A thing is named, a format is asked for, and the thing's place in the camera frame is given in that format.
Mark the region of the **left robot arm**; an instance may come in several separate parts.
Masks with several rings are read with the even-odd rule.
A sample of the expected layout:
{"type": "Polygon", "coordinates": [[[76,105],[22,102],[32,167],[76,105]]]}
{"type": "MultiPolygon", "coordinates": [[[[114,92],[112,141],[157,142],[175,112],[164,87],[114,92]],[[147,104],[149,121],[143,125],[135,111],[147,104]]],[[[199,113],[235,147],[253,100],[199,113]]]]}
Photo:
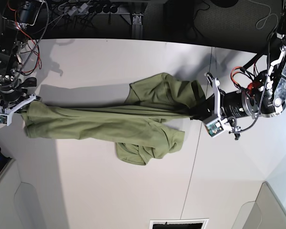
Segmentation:
{"type": "Polygon", "coordinates": [[[213,94],[190,110],[201,121],[235,120],[251,116],[273,117],[286,106],[286,1],[277,27],[270,33],[263,51],[230,73],[237,91],[226,93],[219,81],[206,73],[213,94]]]}

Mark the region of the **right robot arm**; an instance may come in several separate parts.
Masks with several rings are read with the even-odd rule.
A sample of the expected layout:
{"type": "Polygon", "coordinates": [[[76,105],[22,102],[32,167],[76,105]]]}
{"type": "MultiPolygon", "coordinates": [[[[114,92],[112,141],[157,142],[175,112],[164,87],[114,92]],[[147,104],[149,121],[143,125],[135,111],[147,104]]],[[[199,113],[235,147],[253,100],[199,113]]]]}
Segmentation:
{"type": "Polygon", "coordinates": [[[35,66],[40,63],[39,43],[27,32],[35,25],[41,9],[49,11],[45,0],[3,0],[0,3],[3,28],[0,36],[0,109],[13,108],[29,98],[27,89],[35,87],[37,80],[26,71],[32,55],[36,55],[35,66]]]}

